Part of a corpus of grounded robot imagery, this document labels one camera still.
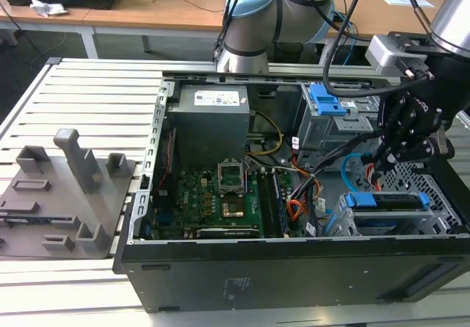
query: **white table leg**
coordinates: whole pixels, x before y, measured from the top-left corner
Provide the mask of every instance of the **white table leg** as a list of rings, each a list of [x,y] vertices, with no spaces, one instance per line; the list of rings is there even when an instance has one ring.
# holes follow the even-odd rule
[[[9,46],[17,46],[18,41],[15,37],[15,30],[13,29],[2,29],[0,30],[0,38],[7,42]]]
[[[147,35],[142,36],[142,44],[144,45],[144,52],[150,53],[152,48],[150,47],[150,41],[148,40]]]
[[[98,51],[96,50],[97,40],[92,32],[80,32],[82,35],[83,45],[87,51],[88,59],[99,59]]]

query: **motherboard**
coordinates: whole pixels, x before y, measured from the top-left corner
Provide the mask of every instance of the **motherboard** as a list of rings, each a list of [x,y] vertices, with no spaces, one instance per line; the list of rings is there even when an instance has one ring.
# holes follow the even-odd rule
[[[288,172],[247,170],[242,172],[241,184],[239,173],[234,169],[228,168],[222,179],[219,174],[220,169],[181,171],[175,205],[171,208],[156,205],[153,238],[271,237],[270,233],[279,230],[281,234],[302,236],[300,227],[289,225],[286,198],[292,191],[292,180]],[[275,179],[276,183],[273,185],[269,179]],[[243,191],[223,192],[221,195],[220,184],[240,185]]]

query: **floor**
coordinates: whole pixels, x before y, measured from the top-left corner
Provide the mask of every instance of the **floor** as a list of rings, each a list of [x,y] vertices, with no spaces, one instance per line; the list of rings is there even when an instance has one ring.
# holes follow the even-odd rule
[[[38,56],[24,35],[17,35],[18,45],[0,45],[0,122],[21,97],[42,68]],[[86,58],[82,38],[75,33],[27,32],[27,37],[47,57]],[[150,37],[151,53],[142,50],[140,36],[98,35],[98,53],[103,59],[210,61],[214,41],[208,38]],[[275,62],[317,63],[315,45],[279,45],[268,49],[268,59]]]

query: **gray fixture base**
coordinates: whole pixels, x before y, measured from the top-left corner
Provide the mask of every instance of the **gray fixture base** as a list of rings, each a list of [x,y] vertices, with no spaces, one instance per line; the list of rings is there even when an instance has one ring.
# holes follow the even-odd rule
[[[54,142],[65,157],[26,146],[21,169],[0,197],[0,256],[103,259],[109,253],[135,162],[95,159],[73,129]]]

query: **blue cable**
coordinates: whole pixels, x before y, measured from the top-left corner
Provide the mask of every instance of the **blue cable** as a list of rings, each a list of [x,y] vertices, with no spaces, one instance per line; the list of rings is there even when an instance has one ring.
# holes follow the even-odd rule
[[[349,158],[353,158],[353,157],[357,157],[357,158],[361,158],[362,154],[360,153],[351,153],[351,154],[348,154],[344,159],[343,159],[343,163],[341,164],[341,177],[343,178],[343,181],[344,183],[346,184],[346,186],[351,190],[351,191],[358,191],[358,189],[355,188],[355,186],[353,185],[353,183],[348,179],[347,177],[347,174],[346,174],[346,165],[347,165],[347,161],[349,160]]]
[[[344,17],[340,12],[337,12],[337,14],[338,14],[338,16],[341,17],[343,20],[345,19],[345,17]],[[350,22],[348,22],[347,26],[348,26],[348,28],[351,29],[352,32],[354,33],[354,27],[353,27],[353,25],[352,25]],[[349,52],[349,54],[346,56],[346,59],[344,60],[343,65],[346,65],[347,62],[350,60],[351,54],[353,53],[353,48],[354,48],[354,46],[355,46],[355,43],[356,43],[356,39],[353,39],[353,40],[352,40],[352,44],[351,44],[350,52]]]

